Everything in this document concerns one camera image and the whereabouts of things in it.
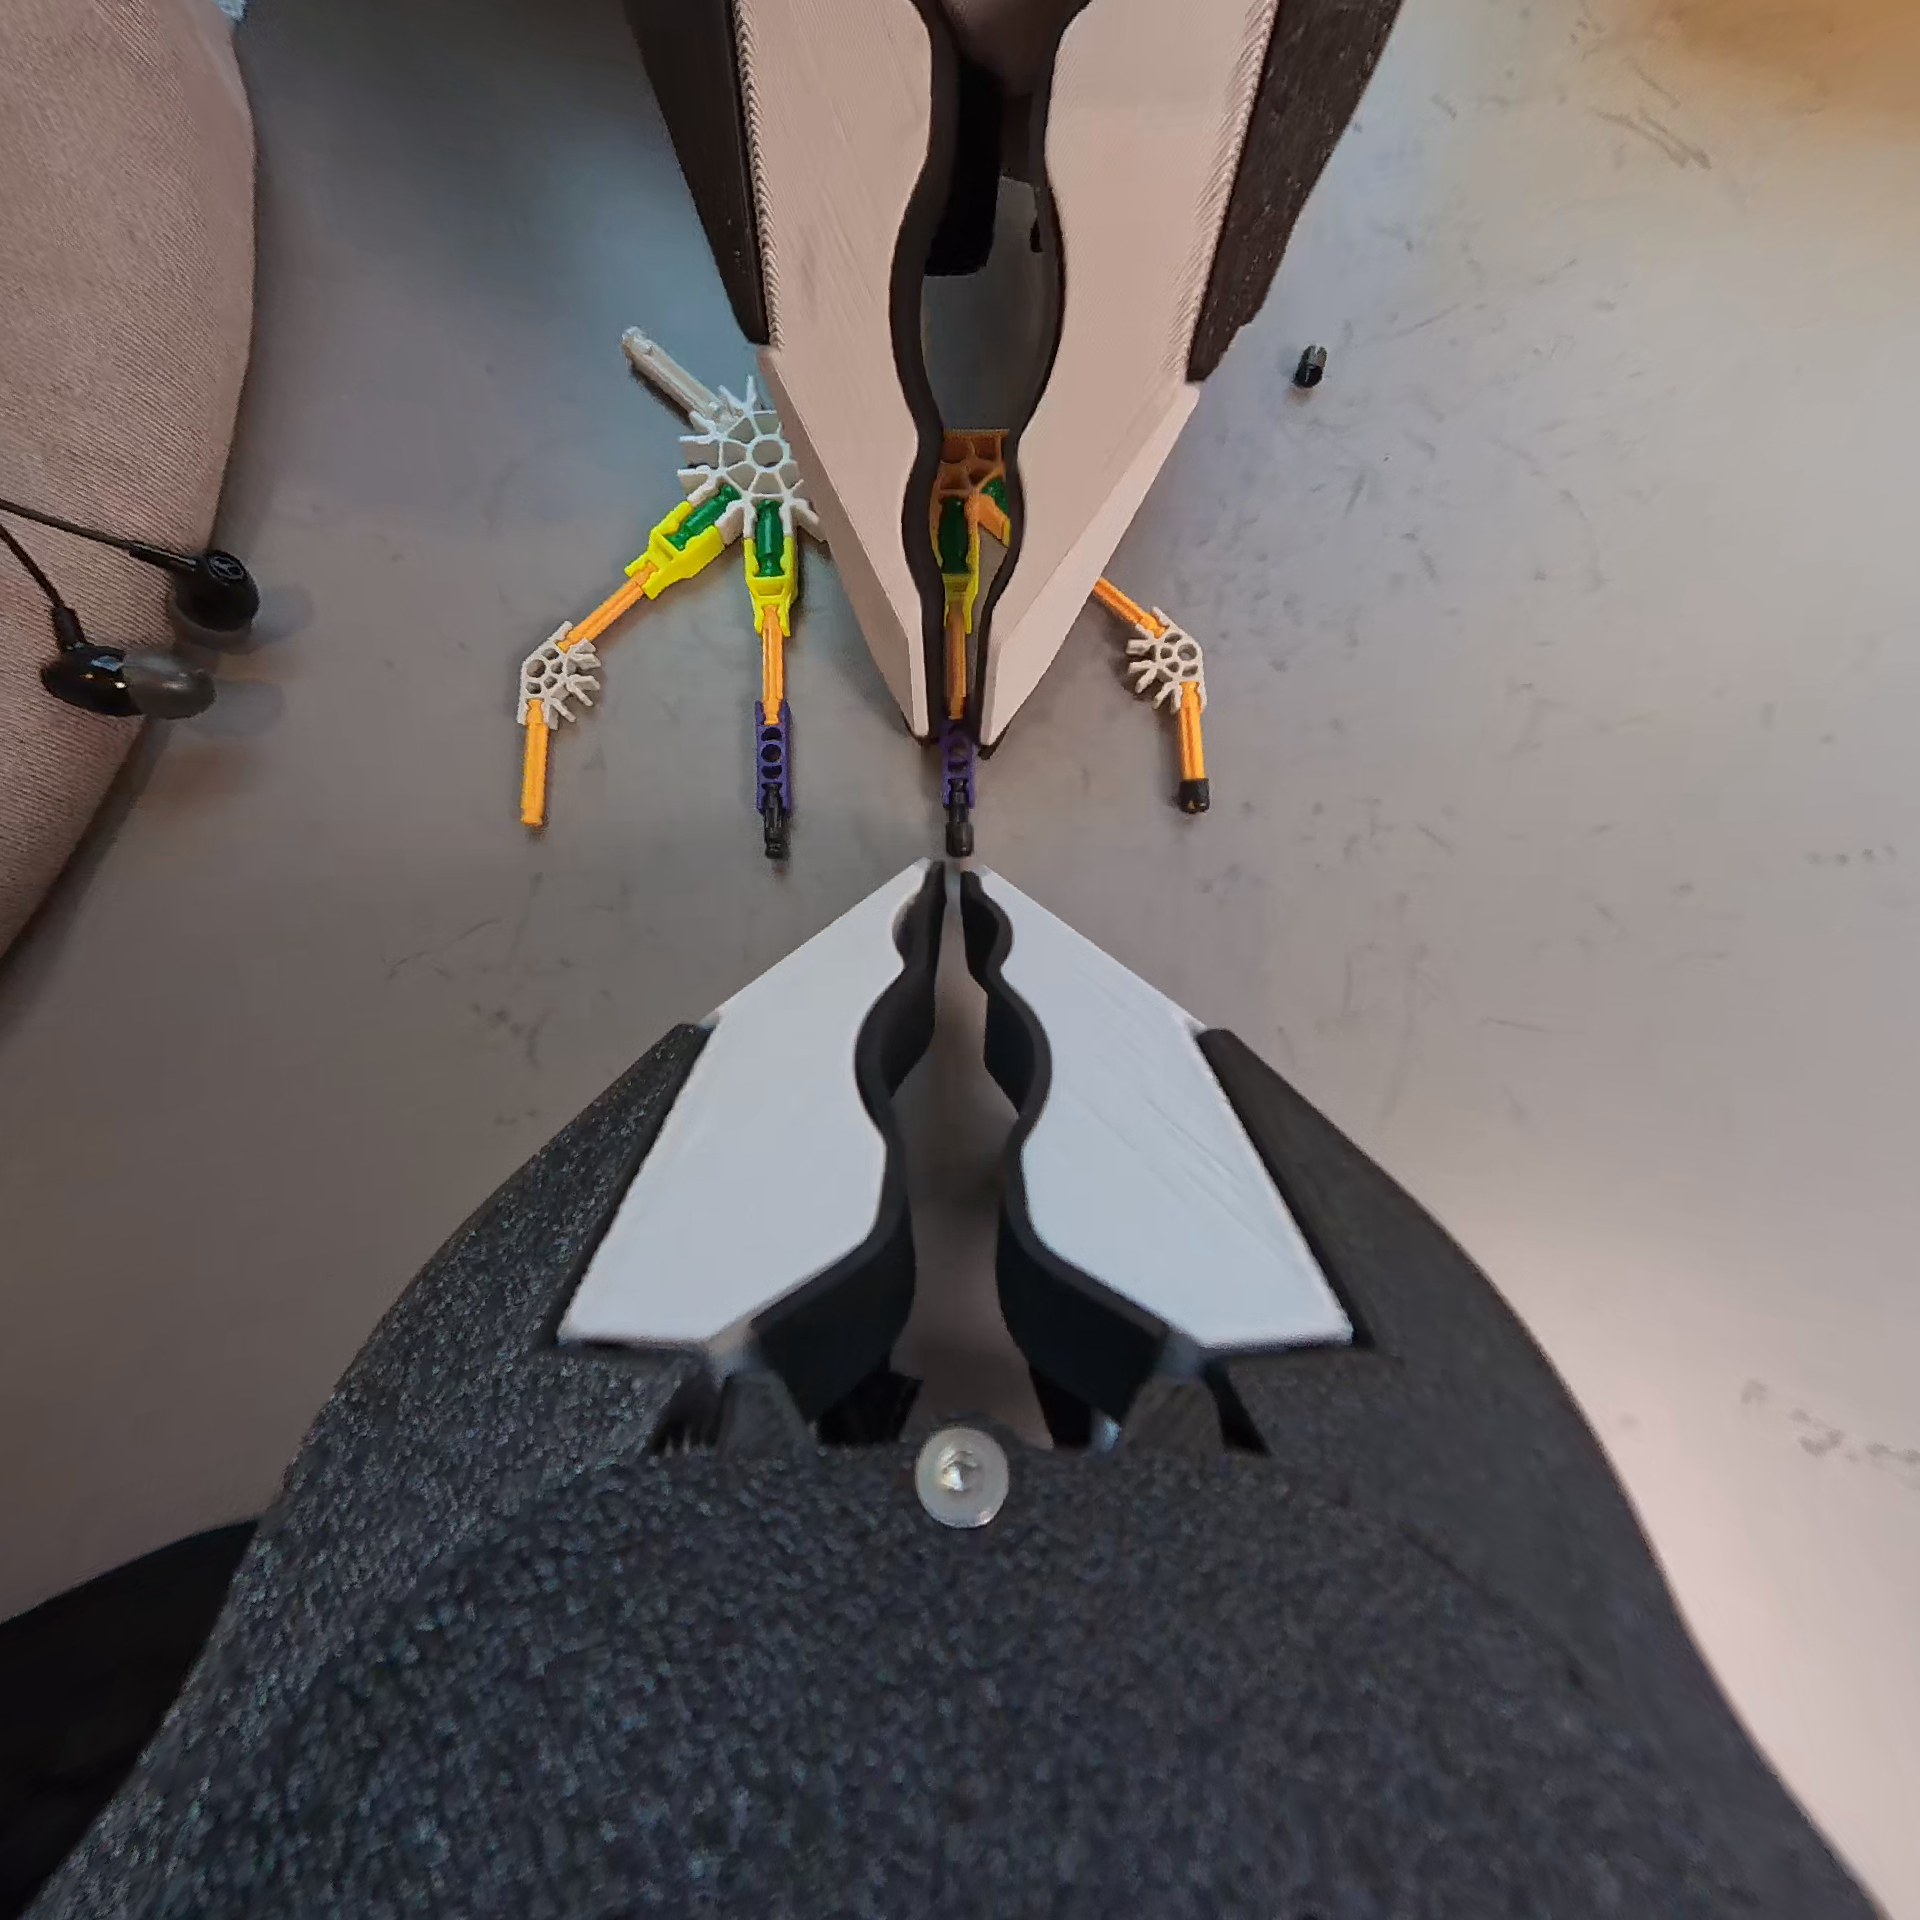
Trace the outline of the black earbud with clear tip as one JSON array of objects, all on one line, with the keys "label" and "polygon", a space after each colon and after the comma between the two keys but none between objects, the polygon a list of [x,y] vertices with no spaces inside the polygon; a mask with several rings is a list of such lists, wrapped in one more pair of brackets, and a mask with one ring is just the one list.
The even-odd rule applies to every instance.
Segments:
[{"label": "black earbud with clear tip", "polygon": [[191,718],[217,698],[211,673],[170,648],[63,644],[38,680],[62,704],[110,718]]}]

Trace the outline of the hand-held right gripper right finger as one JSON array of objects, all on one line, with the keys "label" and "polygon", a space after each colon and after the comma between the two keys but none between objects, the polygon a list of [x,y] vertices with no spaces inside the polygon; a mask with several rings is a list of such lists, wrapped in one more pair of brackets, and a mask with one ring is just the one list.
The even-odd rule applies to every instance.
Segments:
[{"label": "hand-held right gripper right finger", "polygon": [[1127,1427],[1158,1383],[1242,1417],[1230,1361],[1343,1351],[1346,1306],[1262,1151],[1263,1066],[988,870],[959,887],[982,1066],[1013,1106],[996,1291],[1057,1439]]}]

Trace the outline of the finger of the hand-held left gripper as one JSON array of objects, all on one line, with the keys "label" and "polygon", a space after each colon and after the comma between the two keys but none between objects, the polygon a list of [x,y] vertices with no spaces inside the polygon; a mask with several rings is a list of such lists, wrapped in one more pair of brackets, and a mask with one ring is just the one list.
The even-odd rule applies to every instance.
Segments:
[{"label": "finger of the hand-held left gripper", "polygon": [[879,680],[925,739],[925,617],[902,530],[922,427],[893,288],[927,160],[927,4],[741,3],[732,40],[765,314],[759,369]]},{"label": "finger of the hand-held left gripper", "polygon": [[1093,3],[1063,28],[1038,155],[1058,343],[1015,432],[985,748],[1043,683],[1193,412],[1189,355],[1275,23],[1273,3]]}]

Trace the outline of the colourful rod-and-connector toy animal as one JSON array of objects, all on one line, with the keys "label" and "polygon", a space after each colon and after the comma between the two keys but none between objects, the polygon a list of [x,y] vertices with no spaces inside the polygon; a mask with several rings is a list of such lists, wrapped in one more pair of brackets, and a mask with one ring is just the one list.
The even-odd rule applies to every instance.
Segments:
[{"label": "colourful rod-and-connector toy animal", "polygon": [[[695,579],[732,546],[759,639],[759,699],[753,710],[755,807],[764,852],[788,860],[794,800],[794,715],[783,683],[783,650],[799,601],[799,537],[823,537],[794,443],[773,403],[747,377],[742,394],[710,388],[638,327],[621,336],[630,369],[670,398],[687,432],[682,442],[683,502],[650,532],[626,568],[621,587],[580,620],[562,622],[519,666],[517,724],[519,822],[538,832],[547,818],[548,746],[553,735],[593,706],[602,686],[597,643],[674,585]],[[937,463],[927,532],[943,593],[943,836],[951,858],[974,851],[975,744],[964,722],[970,666],[985,579],[982,543],[1013,543],[1007,463],[999,431],[951,431]]]}]

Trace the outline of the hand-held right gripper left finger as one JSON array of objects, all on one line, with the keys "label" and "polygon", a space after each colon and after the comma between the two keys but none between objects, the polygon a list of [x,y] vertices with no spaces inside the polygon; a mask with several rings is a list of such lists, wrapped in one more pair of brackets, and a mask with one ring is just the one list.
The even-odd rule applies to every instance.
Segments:
[{"label": "hand-held right gripper left finger", "polygon": [[917,1284],[897,1092],[943,908],[943,864],[915,862],[706,1018],[562,1344],[765,1372],[806,1420],[886,1368]]}]

